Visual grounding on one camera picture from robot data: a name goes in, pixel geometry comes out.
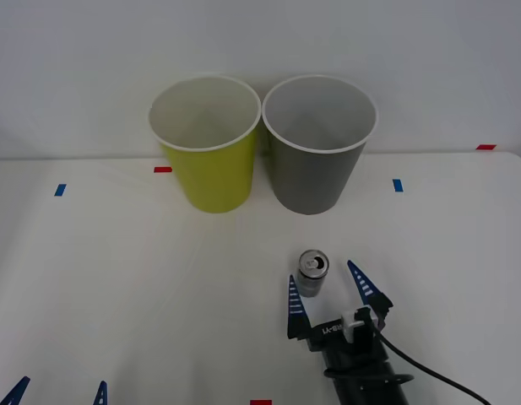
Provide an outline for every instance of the blue tape marker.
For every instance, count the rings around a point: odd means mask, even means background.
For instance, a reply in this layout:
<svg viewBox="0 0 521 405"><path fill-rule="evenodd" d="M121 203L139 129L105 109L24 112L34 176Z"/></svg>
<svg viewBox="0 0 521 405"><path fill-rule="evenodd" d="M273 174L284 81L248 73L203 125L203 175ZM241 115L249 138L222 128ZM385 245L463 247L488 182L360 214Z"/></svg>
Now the blue tape marker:
<svg viewBox="0 0 521 405"><path fill-rule="evenodd" d="M54 194L54 197L62 196L63 193L65 192L65 187L66 186L67 186L66 184L60 184L59 186L57 186L56 194Z"/></svg>
<svg viewBox="0 0 521 405"><path fill-rule="evenodd" d="M403 192L403 183L400 179L393 179L393 188L395 192Z"/></svg>

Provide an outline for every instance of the can lid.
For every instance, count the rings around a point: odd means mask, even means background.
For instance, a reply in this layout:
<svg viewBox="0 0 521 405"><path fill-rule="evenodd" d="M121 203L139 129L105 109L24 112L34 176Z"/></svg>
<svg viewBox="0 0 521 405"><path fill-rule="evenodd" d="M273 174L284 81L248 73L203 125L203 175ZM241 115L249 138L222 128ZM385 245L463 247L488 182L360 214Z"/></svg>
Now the can lid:
<svg viewBox="0 0 521 405"><path fill-rule="evenodd" d="M328 257L316 249L304 251L300 256L300 272L305 277L322 278L326 275L328 267Z"/></svg>

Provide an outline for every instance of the white wall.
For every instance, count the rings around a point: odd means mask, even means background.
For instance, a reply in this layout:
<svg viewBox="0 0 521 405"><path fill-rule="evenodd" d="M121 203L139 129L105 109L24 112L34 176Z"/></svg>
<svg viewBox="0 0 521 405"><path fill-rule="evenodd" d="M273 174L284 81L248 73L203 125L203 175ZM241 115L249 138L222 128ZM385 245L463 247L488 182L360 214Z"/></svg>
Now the white wall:
<svg viewBox="0 0 521 405"><path fill-rule="evenodd" d="M0 0L0 157L159 154L151 100L206 72L352 78L369 150L521 154L521 0Z"/></svg>

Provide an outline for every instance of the yellow paper cup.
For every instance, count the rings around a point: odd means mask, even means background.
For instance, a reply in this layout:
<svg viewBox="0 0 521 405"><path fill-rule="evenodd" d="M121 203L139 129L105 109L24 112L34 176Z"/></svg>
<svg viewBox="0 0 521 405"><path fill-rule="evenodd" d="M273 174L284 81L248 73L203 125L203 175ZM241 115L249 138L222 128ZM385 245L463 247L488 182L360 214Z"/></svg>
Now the yellow paper cup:
<svg viewBox="0 0 521 405"><path fill-rule="evenodd" d="M225 213L247 200L260 116L256 92L234 78L194 78L157 97L149 123L194 207Z"/></svg>

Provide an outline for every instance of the black cable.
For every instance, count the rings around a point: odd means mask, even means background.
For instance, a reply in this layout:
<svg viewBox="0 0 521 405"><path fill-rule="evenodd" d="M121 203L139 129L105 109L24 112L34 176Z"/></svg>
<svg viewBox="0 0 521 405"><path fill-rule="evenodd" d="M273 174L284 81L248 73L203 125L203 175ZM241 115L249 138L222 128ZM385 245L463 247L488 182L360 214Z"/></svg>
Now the black cable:
<svg viewBox="0 0 521 405"><path fill-rule="evenodd" d="M401 359L404 359L404 360L408 361L410 364L412 364L414 367L416 367L416 369L420 369L424 373L427 373L428 375L431 375L431 376L437 378L438 380L440 380L442 382L445 382L446 384L457 388L458 390L464 392L467 395L470 395L471 397L473 397L474 399L480 401L481 403L483 403L485 405L491 405L491 403L488 402L484 397L480 397L478 394L476 394L474 391L468 389L466 386L462 386L459 383L457 383L455 381L452 381L449 378L447 378L447 377L445 377L445 376L443 376L441 374L438 374L436 371L428 369L423 364L418 363L417 361L415 361L414 359L412 359L408 355L406 355L403 352L401 352L398 348L396 348L389 340L387 340L380 333L380 331L377 329L377 327L375 327L374 323L372 323L371 318L365 320L365 323L372 329L374 334L377 335L377 337L382 341L382 343L384 343L386 346L388 346Z"/></svg>

